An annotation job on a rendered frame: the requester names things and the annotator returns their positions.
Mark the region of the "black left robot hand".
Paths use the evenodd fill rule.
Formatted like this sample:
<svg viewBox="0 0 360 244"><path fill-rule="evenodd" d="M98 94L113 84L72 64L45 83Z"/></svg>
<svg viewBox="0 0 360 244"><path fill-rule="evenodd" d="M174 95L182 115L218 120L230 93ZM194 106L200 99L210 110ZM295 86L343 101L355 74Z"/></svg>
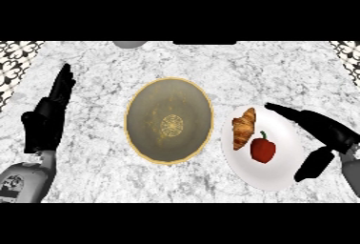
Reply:
<svg viewBox="0 0 360 244"><path fill-rule="evenodd" d="M64 64L56 75L48 96L41 98L35 109L20 116L25 129L25 153L54 151L59 146L73 85L70 65Z"/></svg>

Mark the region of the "grey bowl with gold rim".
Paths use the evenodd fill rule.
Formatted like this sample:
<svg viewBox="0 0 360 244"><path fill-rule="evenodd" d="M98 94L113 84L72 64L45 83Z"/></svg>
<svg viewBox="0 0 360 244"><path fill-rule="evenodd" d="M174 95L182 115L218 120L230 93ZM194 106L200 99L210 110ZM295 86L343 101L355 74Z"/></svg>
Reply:
<svg viewBox="0 0 360 244"><path fill-rule="evenodd" d="M179 77L149 82L123 114L123 133L137 155L154 164L185 162L213 129L213 109L200 86Z"/></svg>

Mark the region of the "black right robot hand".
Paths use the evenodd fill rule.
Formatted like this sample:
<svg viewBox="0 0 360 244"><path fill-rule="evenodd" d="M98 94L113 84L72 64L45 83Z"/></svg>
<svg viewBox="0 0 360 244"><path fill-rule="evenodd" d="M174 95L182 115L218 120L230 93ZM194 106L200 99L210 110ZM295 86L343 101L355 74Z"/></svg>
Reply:
<svg viewBox="0 0 360 244"><path fill-rule="evenodd" d="M309 153L293 175L296 182L308 178L317 178L334 158L331 151L346 153L351 146L360 143L360 134L342 123L317 112L308 110L296 111L272 103L267 103L264 108L293 121L323 143L323 147Z"/></svg>

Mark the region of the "red bell pepper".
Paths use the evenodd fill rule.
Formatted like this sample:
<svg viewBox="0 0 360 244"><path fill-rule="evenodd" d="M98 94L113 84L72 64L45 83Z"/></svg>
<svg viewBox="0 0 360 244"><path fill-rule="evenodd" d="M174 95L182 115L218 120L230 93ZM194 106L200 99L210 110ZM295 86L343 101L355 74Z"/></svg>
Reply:
<svg viewBox="0 0 360 244"><path fill-rule="evenodd" d="M250 143L252 160L265 164L275 154L275 144L267 139L265 132L259 132L261 137L255 138Z"/></svg>

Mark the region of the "white plate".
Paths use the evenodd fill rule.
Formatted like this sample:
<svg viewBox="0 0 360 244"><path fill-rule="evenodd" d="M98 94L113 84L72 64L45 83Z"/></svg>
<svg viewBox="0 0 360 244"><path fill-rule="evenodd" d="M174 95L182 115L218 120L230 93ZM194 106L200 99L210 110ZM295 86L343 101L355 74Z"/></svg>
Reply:
<svg viewBox="0 0 360 244"><path fill-rule="evenodd" d="M255 109L255 133L246 145L236 151L231 119L240 117L247 108ZM250 157L250 143L261 137L259 132L265 132L267 140L275 145L274 156L265 164ZM265 191L280 191L293 184L293 175L303 162L299 136L290 122L262 105L239 106L228 114L224 120L221 143L227 165L250 186Z"/></svg>

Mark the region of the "brown croissant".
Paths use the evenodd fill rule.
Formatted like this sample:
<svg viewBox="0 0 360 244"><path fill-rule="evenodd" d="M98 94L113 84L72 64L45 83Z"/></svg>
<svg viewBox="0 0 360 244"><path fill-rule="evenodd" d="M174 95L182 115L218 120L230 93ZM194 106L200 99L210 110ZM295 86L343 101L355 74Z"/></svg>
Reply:
<svg viewBox="0 0 360 244"><path fill-rule="evenodd" d="M247 108L240 117L231 119L233 150L244 147L255 133L255 109Z"/></svg>

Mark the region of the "grey round object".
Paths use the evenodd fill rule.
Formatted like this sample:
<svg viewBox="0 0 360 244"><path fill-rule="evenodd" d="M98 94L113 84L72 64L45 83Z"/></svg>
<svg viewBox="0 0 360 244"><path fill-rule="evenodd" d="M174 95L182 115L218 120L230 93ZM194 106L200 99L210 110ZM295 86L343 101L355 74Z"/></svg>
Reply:
<svg viewBox="0 0 360 244"><path fill-rule="evenodd" d="M134 49L140 47L146 41L112 41L113 45L120 49Z"/></svg>

